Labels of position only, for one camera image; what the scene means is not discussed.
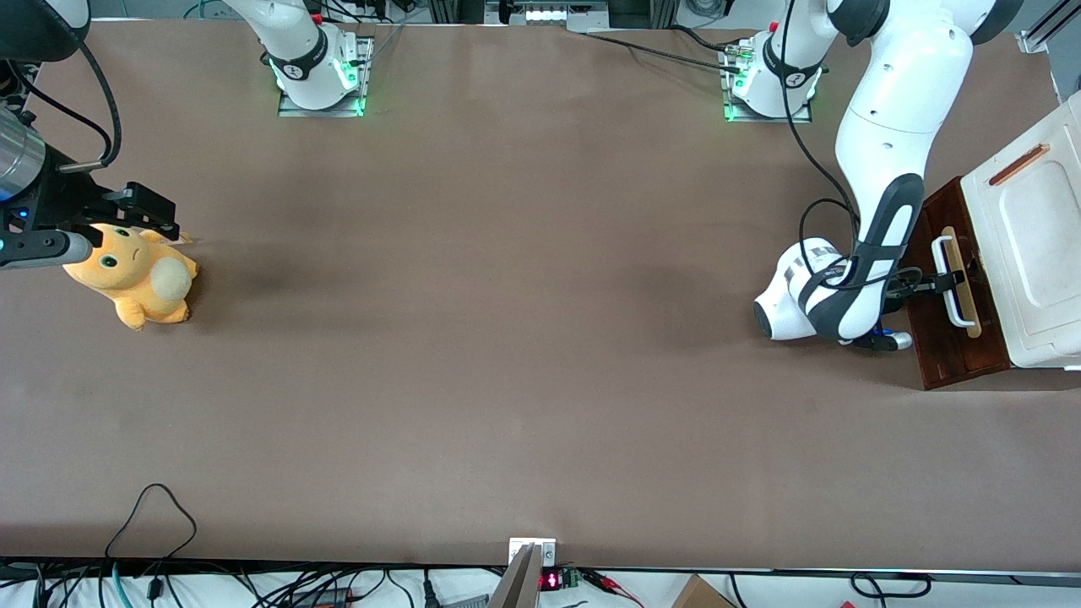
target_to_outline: red wire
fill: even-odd
[[[642,605],[642,603],[639,602],[637,597],[628,593],[627,590],[620,587],[619,590],[613,590],[613,591],[615,591],[615,594],[618,595],[619,597],[626,597],[627,599],[633,602],[635,604],[638,604],[638,608],[645,608],[645,606]]]
[[[613,581],[612,579],[610,579],[610,578],[608,578],[608,577],[605,577],[603,574],[601,576],[601,584],[603,584],[605,587],[608,587],[608,590],[611,591],[612,593],[614,593],[615,595],[618,595],[619,597],[629,599],[629,600],[633,602],[635,604],[638,604],[638,608],[645,608],[645,606],[637,597],[635,597],[633,595],[631,595],[631,593],[629,591],[623,589],[623,586],[620,586],[619,583]]]

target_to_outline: orange strip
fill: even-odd
[[[1029,164],[1036,162],[1036,159],[1047,154],[1049,150],[1051,150],[1051,146],[1049,146],[1047,144],[1040,144],[1039,146],[1036,146],[1035,148],[1020,155],[1020,158],[1011,162],[1009,167],[996,173],[995,176],[991,177],[991,181],[989,183],[992,186],[998,186],[1002,182],[1005,182],[1010,177],[1016,175],[1017,172],[1020,171],[1022,169],[1025,169]]]

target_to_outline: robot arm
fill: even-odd
[[[360,85],[357,35],[316,25],[304,0],[223,0],[267,50],[278,85],[297,106],[325,109]]]
[[[61,61],[77,50],[91,61],[83,43],[89,26],[86,0],[4,0],[0,61]],[[116,123],[101,159],[75,162],[46,144],[30,128],[32,120],[29,113],[16,117],[0,107],[0,269],[81,262],[102,243],[102,234],[91,226],[97,222],[178,236],[171,201],[135,182],[112,191],[90,176],[119,151]]]
[[[303,0],[227,3],[255,29],[279,87],[297,106],[326,108],[359,85],[356,35],[317,26]],[[2,0],[0,61],[56,62],[80,49],[89,54],[82,42],[89,28],[88,0]],[[178,237],[173,202],[135,182],[112,191],[90,176],[115,153],[75,162],[45,143],[31,121],[28,113],[16,117],[0,107],[0,269],[81,262],[102,243],[93,223]]]
[[[792,0],[786,22],[761,42],[768,49],[762,53],[766,69],[775,76],[750,83],[745,100],[755,109],[772,107],[775,113],[777,103],[765,101],[770,80],[782,105],[782,80],[789,98],[795,95],[802,104],[819,74],[827,41],[838,32],[850,44],[871,40],[871,61],[841,121],[836,147],[860,219],[852,253],[842,256],[828,241],[810,238],[782,255],[770,286],[755,300],[756,318],[769,338],[818,334],[849,343],[875,329],[923,203],[931,145],[972,58],[972,36],[1003,6],[1015,14],[1019,2]],[[1000,21],[1001,14],[995,23]],[[785,28],[788,49],[782,53],[778,38]],[[787,68],[780,67],[782,54]]]

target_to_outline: stuffed toy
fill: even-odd
[[[94,224],[102,232],[102,247],[78,264],[65,264],[71,278],[112,300],[117,316],[142,331],[147,320],[186,321],[190,313],[184,298],[199,266],[162,241],[154,230],[136,233],[109,224]]]

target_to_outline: metal mounting plate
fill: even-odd
[[[544,567],[549,568],[556,565],[556,539],[534,539],[526,537],[510,539],[507,551],[507,564],[515,560],[515,556],[518,555],[518,551],[522,548],[523,544],[539,544],[543,550]]]

